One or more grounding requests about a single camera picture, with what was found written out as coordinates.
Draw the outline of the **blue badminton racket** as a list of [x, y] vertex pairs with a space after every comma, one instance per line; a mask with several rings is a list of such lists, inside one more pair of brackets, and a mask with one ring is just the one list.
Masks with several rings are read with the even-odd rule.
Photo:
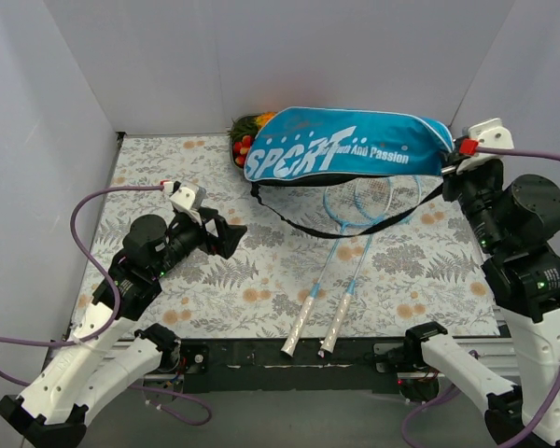
[[[422, 181], [419, 175], [400, 175], [379, 178], [360, 178], [327, 188], [323, 204], [329, 217], [341, 226], [346, 235], [364, 231], [390, 217], [394, 217], [422, 200]], [[367, 238], [355, 272], [342, 295], [335, 315], [321, 343], [320, 354], [331, 354], [355, 295], [357, 278], [370, 249], [372, 237]]]
[[[339, 235], [347, 236], [349, 230], [365, 230], [380, 222], [392, 201], [391, 181], [387, 177], [362, 178], [338, 186], [327, 187], [323, 195], [323, 206], [328, 216], [340, 227]], [[292, 357], [302, 332], [317, 303], [319, 290], [328, 277], [328, 268], [335, 259], [340, 245], [336, 240], [321, 269], [314, 286], [301, 305], [281, 351]]]

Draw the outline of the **blue sport racket bag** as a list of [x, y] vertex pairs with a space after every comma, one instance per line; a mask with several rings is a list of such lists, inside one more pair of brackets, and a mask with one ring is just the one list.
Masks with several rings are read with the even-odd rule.
[[415, 115], [291, 106], [258, 131], [245, 159], [250, 194], [260, 188], [333, 187], [358, 178], [441, 176], [455, 149], [441, 122]]

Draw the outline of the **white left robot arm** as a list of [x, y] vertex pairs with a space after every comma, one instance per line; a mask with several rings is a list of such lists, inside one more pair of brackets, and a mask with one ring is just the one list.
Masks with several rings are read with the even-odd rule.
[[198, 219], [177, 212], [170, 223], [137, 218], [66, 345], [19, 395], [0, 400], [0, 415], [34, 447], [79, 446], [92, 419], [125, 388], [179, 366], [181, 342], [160, 324], [137, 330], [110, 361], [105, 356], [161, 293], [164, 275], [192, 251], [233, 255], [246, 226], [228, 223], [215, 209], [199, 211]]

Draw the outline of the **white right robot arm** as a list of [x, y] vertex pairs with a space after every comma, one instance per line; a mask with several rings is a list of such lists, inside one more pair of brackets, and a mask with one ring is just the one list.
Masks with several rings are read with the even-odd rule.
[[482, 413], [500, 447], [560, 447], [560, 188], [540, 175], [503, 181], [490, 160], [448, 174], [442, 196], [458, 202], [485, 254], [482, 269], [512, 339], [520, 380], [484, 366], [444, 326], [408, 329], [405, 363], [446, 376]]

